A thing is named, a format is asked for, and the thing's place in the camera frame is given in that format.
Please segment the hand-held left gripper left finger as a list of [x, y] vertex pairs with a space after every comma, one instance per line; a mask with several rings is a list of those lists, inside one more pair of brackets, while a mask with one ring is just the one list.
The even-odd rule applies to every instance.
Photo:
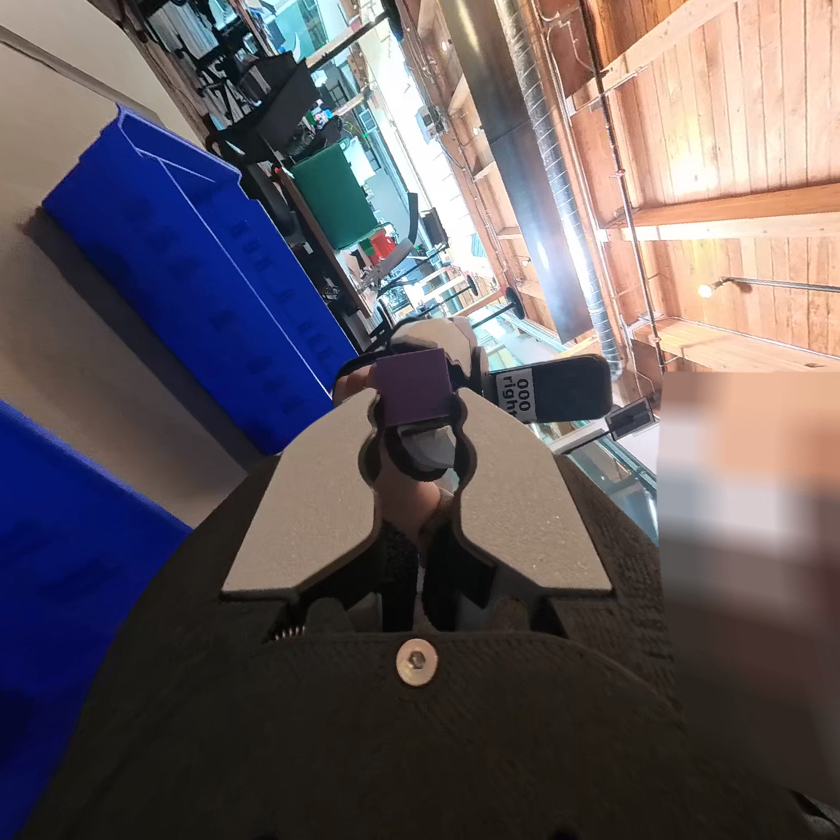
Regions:
[[372, 545], [380, 523], [362, 457], [377, 399], [371, 388], [356, 393], [284, 449], [224, 595], [301, 599]]

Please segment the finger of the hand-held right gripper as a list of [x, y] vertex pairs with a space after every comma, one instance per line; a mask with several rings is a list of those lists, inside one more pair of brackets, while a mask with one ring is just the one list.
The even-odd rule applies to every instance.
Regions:
[[403, 322], [391, 337], [394, 350], [443, 350], [448, 362], [462, 372], [484, 370], [484, 351], [479, 350], [475, 331], [463, 317], [420, 319]]
[[454, 467], [456, 441], [451, 426], [402, 425], [401, 445], [419, 470]]

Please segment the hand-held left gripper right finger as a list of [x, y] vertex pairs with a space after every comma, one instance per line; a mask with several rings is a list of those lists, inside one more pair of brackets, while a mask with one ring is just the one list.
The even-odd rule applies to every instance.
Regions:
[[465, 596], [611, 594], [549, 448], [470, 389], [456, 401], [453, 571]]

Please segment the purple wooden cube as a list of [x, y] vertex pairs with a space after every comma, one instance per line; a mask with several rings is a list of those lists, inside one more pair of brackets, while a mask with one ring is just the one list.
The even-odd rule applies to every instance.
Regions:
[[443, 349], [382, 357], [371, 367], [370, 382], [379, 395], [377, 416], [385, 429], [444, 421], [452, 411], [454, 391]]

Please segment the blue plastic bin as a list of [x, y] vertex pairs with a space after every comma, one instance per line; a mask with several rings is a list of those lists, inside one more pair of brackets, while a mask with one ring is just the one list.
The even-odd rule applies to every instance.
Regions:
[[23, 828], [122, 622], [192, 529], [1, 405], [1, 838]]
[[264, 455], [354, 347], [240, 173], [122, 105], [43, 208]]

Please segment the person's right hand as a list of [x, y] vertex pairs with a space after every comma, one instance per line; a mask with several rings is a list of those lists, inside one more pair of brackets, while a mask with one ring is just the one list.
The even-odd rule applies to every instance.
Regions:
[[[332, 389], [334, 406], [358, 392], [372, 389], [371, 365], [365, 365], [340, 377]], [[424, 532], [442, 502], [441, 489], [432, 482], [422, 482], [404, 474], [392, 462], [384, 436], [377, 440], [379, 468], [372, 480], [381, 518], [405, 535], [415, 546], [424, 545]]]

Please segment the green storage box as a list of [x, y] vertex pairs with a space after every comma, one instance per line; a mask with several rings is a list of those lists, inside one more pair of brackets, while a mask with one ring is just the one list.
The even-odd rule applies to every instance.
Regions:
[[333, 250], [352, 249], [379, 227], [337, 143], [293, 165], [289, 174]]

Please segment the black office chair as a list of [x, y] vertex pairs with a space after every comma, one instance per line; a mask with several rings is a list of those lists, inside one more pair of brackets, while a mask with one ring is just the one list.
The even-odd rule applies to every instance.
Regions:
[[262, 205], [280, 234], [288, 238], [300, 232], [298, 217], [277, 178], [268, 174], [263, 166], [279, 163], [277, 152], [284, 139], [283, 132], [271, 125], [270, 120], [255, 122], [246, 118], [225, 129], [213, 126], [206, 139], [206, 148], [217, 152], [238, 170], [245, 194]]

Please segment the small black wall screen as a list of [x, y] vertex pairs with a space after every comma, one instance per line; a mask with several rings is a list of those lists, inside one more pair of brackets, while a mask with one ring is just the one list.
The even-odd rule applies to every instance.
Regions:
[[657, 423], [654, 408], [648, 397], [614, 408], [605, 416], [607, 433], [613, 441], [640, 432]]

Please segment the wall lamp with bulb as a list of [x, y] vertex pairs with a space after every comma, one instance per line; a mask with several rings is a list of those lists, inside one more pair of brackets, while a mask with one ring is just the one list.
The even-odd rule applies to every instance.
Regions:
[[767, 287], [787, 290], [807, 291], [809, 293], [838, 294], [839, 286], [825, 284], [814, 284], [792, 280], [770, 280], [762, 278], [751, 278], [742, 276], [724, 276], [714, 282], [705, 283], [698, 287], [697, 292], [701, 298], [709, 299], [720, 288], [726, 285], [736, 287]]

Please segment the black rectangular duct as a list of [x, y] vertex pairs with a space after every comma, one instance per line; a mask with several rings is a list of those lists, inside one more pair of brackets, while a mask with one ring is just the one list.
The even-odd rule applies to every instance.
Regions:
[[593, 329], [492, 1], [442, 1], [469, 91], [560, 339]]

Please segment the grey flexible duct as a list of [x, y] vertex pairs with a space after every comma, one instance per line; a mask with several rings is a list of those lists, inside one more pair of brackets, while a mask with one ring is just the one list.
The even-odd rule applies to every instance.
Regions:
[[560, 136], [551, 117], [548, 95], [539, 73], [536, 55], [519, 2], [496, 2], [500, 24], [511, 54], [522, 98], [539, 147], [542, 167], [548, 177], [553, 203], [560, 217], [571, 262], [581, 285], [587, 310], [611, 379], [618, 382], [624, 372], [623, 358], [592, 262], [579, 207], [561, 150]]

